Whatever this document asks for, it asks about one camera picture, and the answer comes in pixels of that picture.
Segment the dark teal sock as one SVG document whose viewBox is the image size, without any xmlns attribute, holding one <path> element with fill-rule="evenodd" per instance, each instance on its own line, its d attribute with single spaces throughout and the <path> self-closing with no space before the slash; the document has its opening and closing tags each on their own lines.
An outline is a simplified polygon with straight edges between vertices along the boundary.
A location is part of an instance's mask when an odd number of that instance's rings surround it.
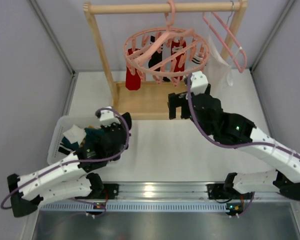
<svg viewBox="0 0 300 240">
<path fill-rule="evenodd" d="M 105 132 L 102 128 L 84 128 L 84 131 L 86 133 L 85 136 L 85 143 L 90 144 L 93 142 L 98 141 L 102 136 L 105 135 Z"/>
</svg>

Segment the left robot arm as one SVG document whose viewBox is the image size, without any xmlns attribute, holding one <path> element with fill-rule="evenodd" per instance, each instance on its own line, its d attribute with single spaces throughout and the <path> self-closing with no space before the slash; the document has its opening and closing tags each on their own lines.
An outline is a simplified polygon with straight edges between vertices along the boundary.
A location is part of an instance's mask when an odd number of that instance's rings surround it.
<svg viewBox="0 0 300 240">
<path fill-rule="evenodd" d="M 7 177 L 12 214 L 21 218 L 46 204 L 66 199 L 96 199 L 104 191 L 101 177 L 95 172 L 109 162 L 118 161 L 129 147 L 132 118 L 129 112 L 118 114 L 110 107 L 95 114 L 102 135 L 85 141 L 58 162 L 26 175 Z"/>
</svg>

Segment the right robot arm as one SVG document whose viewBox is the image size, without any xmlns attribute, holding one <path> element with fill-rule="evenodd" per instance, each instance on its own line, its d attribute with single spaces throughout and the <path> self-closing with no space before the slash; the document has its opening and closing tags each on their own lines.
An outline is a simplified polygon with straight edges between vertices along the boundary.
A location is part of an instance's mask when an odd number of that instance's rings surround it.
<svg viewBox="0 0 300 240">
<path fill-rule="evenodd" d="M 207 139 L 222 148 L 237 149 L 250 154 L 272 170 L 255 173 L 231 172 L 223 183 L 228 198 L 253 192 L 275 192 L 288 199 L 300 201 L 300 154 L 277 142 L 246 117 L 224 112 L 221 101 L 208 93 L 186 92 L 168 95 L 169 118 L 181 118 L 195 123 Z"/>
</svg>

